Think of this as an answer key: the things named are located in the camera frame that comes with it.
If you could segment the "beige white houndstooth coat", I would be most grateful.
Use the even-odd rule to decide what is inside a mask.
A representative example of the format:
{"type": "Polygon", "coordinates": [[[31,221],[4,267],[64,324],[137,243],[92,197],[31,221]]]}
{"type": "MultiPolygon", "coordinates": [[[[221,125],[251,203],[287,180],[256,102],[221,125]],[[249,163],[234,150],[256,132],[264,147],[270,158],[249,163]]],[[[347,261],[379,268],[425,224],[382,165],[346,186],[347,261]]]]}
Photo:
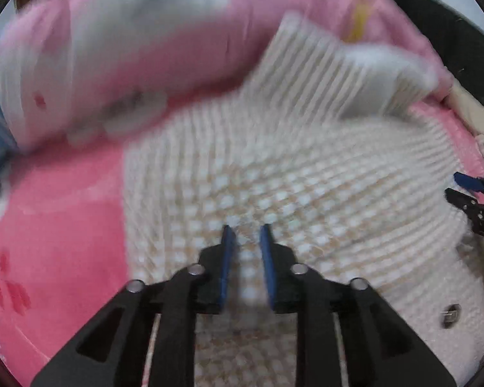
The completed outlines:
{"type": "Polygon", "coordinates": [[[484,246],[444,191],[483,175],[475,138],[418,60],[286,16],[249,79],[124,152],[132,277],[167,279],[237,234],[229,300],[197,320],[198,386],[290,386],[295,317],[268,307],[259,227],[323,277],[362,277],[458,385],[484,358],[484,246]]]}

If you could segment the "cream fluffy garment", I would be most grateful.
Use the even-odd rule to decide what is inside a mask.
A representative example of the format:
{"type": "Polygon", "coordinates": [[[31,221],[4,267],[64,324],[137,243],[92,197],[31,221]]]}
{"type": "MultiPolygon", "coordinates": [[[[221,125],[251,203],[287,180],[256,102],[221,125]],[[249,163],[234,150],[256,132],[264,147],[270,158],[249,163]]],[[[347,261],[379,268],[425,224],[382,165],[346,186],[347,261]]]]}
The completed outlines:
{"type": "Polygon", "coordinates": [[[446,105],[460,118],[474,134],[479,151],[484,158],[484,106],[472,96],[457,80],[454,80],[446,105]]]}

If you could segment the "pink floral bed sheet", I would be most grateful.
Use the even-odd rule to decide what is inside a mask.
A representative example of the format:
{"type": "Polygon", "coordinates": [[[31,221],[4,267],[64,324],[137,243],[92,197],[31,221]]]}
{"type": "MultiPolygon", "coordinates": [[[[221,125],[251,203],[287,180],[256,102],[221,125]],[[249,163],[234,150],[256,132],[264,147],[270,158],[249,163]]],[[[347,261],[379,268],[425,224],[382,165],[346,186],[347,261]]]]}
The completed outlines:
{"type": "Polygon", "coordinates": [[[16,161],[0,186],[0,358],[26,385],[129,279],[126,147],[61,143],[16,161]]]}

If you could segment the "black bed headboard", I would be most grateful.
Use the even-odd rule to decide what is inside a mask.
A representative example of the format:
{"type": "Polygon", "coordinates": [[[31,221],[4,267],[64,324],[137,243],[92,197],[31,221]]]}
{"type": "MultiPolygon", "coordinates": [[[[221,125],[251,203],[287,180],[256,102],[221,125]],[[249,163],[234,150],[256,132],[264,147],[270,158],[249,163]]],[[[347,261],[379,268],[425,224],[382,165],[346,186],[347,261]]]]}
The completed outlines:
{"type": "Polygon", "coordinates": [[[393,0],[425,35],[443,64],[484,105],[484,32],[436,0],[393,0]]]}

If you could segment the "pink cartoon quilt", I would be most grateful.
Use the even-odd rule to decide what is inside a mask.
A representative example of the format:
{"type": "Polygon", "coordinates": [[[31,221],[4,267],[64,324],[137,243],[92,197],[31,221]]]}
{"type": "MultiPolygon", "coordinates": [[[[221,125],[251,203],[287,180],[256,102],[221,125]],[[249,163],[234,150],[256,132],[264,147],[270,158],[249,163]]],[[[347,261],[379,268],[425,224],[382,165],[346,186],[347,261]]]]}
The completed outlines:
{"type": "Polygon", "coordinates": [[[451,75],[392,0],[32,0],[0,34],[0,167],[131,94],[247,70],[293,12],[451,75]]]}

